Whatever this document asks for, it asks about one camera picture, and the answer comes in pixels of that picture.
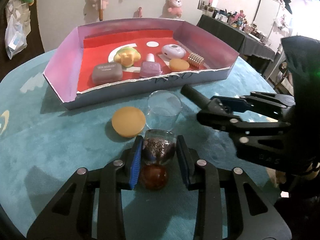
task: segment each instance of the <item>yellow round lid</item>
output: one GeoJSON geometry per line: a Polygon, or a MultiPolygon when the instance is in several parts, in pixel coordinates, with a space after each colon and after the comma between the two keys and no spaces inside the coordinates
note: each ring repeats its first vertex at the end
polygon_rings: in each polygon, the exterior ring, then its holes
{"type": "Polygon", "coordinates": [[[175,58],[169,61],[169,67],[172,71],[180,72],[180,71],[188,70],[190,65],[188,62],[186,62],[183,59],[175,58]]]}
{"type": "Polygon", "coordinates": [[[113,114],[111,122],[119,135],[131,138],[141,133],[146,125],[146,117],[140,109],[126,106],[113,114]]]}

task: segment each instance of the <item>purple bottle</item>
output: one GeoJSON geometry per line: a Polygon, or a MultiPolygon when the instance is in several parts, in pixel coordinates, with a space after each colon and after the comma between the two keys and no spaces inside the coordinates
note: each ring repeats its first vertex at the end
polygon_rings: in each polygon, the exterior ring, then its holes
{"type": "Polygon", "coordinates": [[[146,61],[142,62],[140,76],[143,78],[159,76],[162,73],[161,66],[155,62],[155,56],[148,54],[146,61]]]}

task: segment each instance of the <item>blue cloth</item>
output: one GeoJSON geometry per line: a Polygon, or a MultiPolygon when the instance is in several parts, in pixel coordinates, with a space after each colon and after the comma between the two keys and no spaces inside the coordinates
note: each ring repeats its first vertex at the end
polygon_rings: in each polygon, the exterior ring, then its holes
{"type": "MultiPolygon", "coordinates": [[[[28,228],[63,183],[79,167],[104,167],[130,148],[133,139],[122,138],[111,126],[113,113],[124,106],[144,110],[148,94],[65,111],[42,77],[54,51],[26,62],[0,83],[0,203],[16,227],[26,235],[28,228]],[[7,126],[5,116],[10,113],[7,126]]],[[[234,97],[250,91],[273,92],[267,82],[244,60],[238,58],[230,76],[223,81],[197,85],[207,97],[234,97]]],[[[182,134],[188,146],[201,158],[219,168],[242,167],[274,202],[279,191],[264,167],[236,157],[225,132],[201,126],[196,121],[197,106],[172,89],[183,103],[173,130],[182,134]]],[[[246,121],[265,122],[256,113],[241,115],[246,121]]],[[[168,185],[150,192],[137,185],[122,192],[127,239],[192,239],[195,227],[197,192],[188,192],[180,176],[177,160],[168,166],[168,185]]],[[[96,236],[97,202],[94,208],[93,236],[96,236]]],[[[224,213],[224,237],[226,216],[224,213]]]]}

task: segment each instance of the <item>white bottle cap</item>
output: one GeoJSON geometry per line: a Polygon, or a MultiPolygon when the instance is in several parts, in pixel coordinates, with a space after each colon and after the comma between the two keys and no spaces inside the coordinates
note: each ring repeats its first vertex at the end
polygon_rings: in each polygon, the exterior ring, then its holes
{"type": "Polygon", "coordinates": [[[149,54],[147,55],[146,61],[154,62],[154,61],[155,61],[155,56],[154,56],[152,53],[149,53],[149,54]]]}

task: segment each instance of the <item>wooden handle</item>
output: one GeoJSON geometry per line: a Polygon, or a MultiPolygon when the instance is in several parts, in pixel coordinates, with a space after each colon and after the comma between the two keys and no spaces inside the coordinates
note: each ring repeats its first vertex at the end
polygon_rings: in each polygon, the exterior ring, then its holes
{"type": "Polygon", "coordinates": [[[103,21],[103,10],[99,9],[99,20],[103,21]]]}

